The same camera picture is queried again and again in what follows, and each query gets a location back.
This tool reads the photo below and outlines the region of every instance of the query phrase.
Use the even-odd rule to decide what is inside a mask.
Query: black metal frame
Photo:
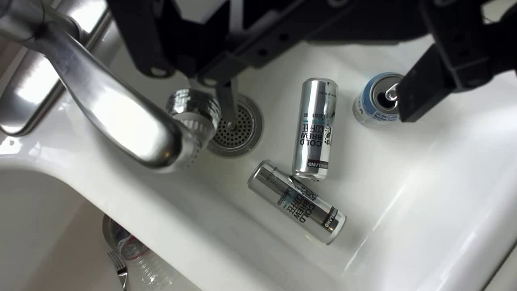
[[[108,0],[136,66],[174,69],[202,84],[229,84],[300,40],[402,42],[431,32],[436,43],[397,87],[401,119],[415,121],[451,92],[517,69],[517,6],[485,24],[486,0],[226,0],[208,21],[186,21],[173,0]]]

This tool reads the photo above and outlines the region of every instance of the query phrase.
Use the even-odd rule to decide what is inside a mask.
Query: faucet
[[[0,0],[0,35],[44,53],[87,119],[145,166],[191,163],[216,131],[213,95],[186,90],[173,98],[181,110],[168,116],[116,79],[76,40],[74,21],[42,0]]]

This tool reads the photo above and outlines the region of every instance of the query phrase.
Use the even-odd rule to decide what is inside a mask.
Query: white sink basin
[[[121,289],[97,207],[40,173],[0,171],[0,184],[2,289]],[[132,291],[157,289],[157,278],[178,291],[197,289],[152,252],[128,261],[128,270]]]
[[[241,92],[265,124],[241,158],[205,152],[186,171],[155,173],[107,143],[65,93],[32,134],[3,139],[0,164],[61,179],[200,289],[480,289],[517,239],[515,77],[386,131],[363,127],[351,110],[372,76],[407,71],[428,43],[299,45],[246,71]],[[108,63],[157,105],[187,85],[140,76],[124,48]],[[330,176],[307,182],[347,215],[331,245],[247,187],[262,160],[291,169],[300,84],[313,76],[339,85]]]

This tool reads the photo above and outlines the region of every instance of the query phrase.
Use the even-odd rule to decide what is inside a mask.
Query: drain strainer
[[[254,148],[260,139],[262,116],[257,105],[247,98],[237,98],[237,119],[233,126],[221,118],[208,148],[223,156],[239,156]]]

